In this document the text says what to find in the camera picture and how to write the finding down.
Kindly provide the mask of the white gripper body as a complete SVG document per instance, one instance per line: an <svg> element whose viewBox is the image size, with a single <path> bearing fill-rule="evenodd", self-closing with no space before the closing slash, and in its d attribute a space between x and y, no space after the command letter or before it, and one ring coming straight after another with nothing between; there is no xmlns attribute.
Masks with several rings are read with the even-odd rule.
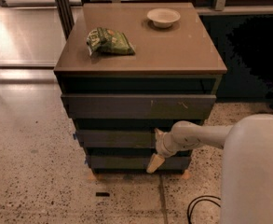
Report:
<svg viewBox="0 0 273 224"><path fill-rule="evenodd" d="M164 158L174 156L181 150L180 145L174 139L173 132L163 132L160 137L156 137L156 151L157 154Z"/></svg>

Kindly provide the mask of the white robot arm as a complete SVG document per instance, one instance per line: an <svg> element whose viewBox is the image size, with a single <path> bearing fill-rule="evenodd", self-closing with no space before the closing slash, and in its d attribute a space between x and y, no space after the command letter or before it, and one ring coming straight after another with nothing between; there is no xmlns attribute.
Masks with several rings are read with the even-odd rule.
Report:
<svg viewBox="0 0 273 224"><path fill-rule="evenodd" d="M256 114L229 126L175 123L156 130L152 174L179 151L205 145L223 150L220 224L273 224L273 115Z"/></svg>

